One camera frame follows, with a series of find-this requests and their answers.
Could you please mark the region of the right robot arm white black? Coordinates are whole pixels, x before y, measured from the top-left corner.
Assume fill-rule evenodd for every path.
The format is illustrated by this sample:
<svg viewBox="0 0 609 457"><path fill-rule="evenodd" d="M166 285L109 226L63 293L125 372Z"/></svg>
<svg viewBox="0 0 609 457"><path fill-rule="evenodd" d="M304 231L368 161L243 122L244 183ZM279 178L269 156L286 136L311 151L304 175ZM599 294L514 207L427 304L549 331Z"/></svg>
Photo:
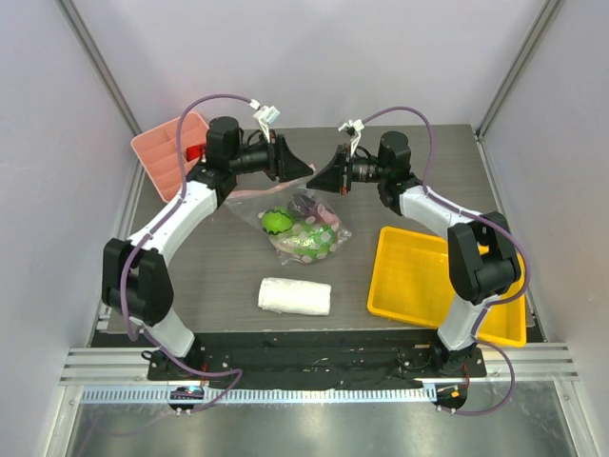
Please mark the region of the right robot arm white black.
<svg viewBox="0 0 609 457"><path fill-rule="evenodd" d="M429 366L449 376L472 356L486 312L521 278L521 266L502 214L470 212L443 200L414 174L410 159L407 136L390 130L382 135L375 155L339 145L306 185L345 195L355 183L372 183L386 208L446 241L454 298L430 344Z"/></svg>

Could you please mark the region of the clear zip top bag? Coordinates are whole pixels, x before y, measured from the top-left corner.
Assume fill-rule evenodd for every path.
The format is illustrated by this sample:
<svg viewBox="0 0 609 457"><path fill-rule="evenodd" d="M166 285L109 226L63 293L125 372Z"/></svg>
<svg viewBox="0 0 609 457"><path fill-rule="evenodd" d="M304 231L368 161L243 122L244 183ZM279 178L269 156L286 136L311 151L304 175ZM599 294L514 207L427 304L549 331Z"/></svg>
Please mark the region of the clear zip top bag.
<svg viewBox="0 0 609 457"><path fill-rule="evenodd" d="M351 231L304 178L265 190L234 190L225 206L262 232L282 264L313 264L339 252Z"/></svg>

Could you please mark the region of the purple toy eggplant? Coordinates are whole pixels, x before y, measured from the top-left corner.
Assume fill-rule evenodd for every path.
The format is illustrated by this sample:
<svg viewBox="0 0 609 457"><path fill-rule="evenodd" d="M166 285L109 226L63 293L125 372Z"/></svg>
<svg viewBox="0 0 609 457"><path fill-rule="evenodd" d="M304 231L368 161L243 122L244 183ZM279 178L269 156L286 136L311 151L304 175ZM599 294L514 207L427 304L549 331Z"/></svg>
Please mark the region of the purple toy eggplant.
<svg viewBox="0 0 609 457"><path fill-rule="evenodd" d="M325 206L313 196L295 193L286 205L288 214L303 221L325 222Z"/></svg>

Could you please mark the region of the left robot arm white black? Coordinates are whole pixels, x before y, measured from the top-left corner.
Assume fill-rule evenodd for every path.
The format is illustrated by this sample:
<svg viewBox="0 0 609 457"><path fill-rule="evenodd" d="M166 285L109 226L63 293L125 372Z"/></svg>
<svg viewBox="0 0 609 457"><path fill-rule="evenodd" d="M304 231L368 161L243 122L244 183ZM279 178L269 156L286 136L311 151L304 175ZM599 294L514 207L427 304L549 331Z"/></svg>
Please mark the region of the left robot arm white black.
<svg viewBox="0 0 609 457"><path fill-rule="evenodd" d="M195 378L204 356L200 341L173 307L168 265L190 233L236 188L238 176L254 172L284 183L313 170L293 154L282 134L260 133L248 144L236 119L214 118L206 131L205 156L174 198L127 240L112 238L104 247L103 303L122 314L132 337L145 331L181 379Z"/></svg>

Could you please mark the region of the green toy ball black zigzag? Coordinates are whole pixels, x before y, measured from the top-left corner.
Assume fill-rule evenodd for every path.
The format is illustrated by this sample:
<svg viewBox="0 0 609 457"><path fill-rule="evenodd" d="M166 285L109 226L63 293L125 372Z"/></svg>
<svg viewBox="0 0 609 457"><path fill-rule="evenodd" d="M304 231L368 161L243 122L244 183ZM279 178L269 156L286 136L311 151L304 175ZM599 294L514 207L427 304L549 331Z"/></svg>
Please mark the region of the green toy ball black zigzag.
<svg viewBox="0 0 609 457"><path fill-rule="evenodd" d="M266 234L279 235L292 229L294 223L287 210L284 208L273 208L263 213L261 227Z"/></svg>

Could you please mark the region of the green polka dot toy food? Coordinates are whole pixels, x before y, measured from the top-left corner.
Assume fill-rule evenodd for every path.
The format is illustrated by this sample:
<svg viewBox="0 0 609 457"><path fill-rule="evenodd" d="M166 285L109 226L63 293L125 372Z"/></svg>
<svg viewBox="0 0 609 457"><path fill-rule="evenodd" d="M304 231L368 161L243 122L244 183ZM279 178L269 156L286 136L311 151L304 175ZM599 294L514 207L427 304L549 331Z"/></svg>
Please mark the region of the green polka dot toy food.
<svg viewBox="0 0 609 457"><path fill-rule="evenodd" d="M297 224L277 236L279 250L302 262L323 260L338 249L338 235L329 224Z"/></svg>

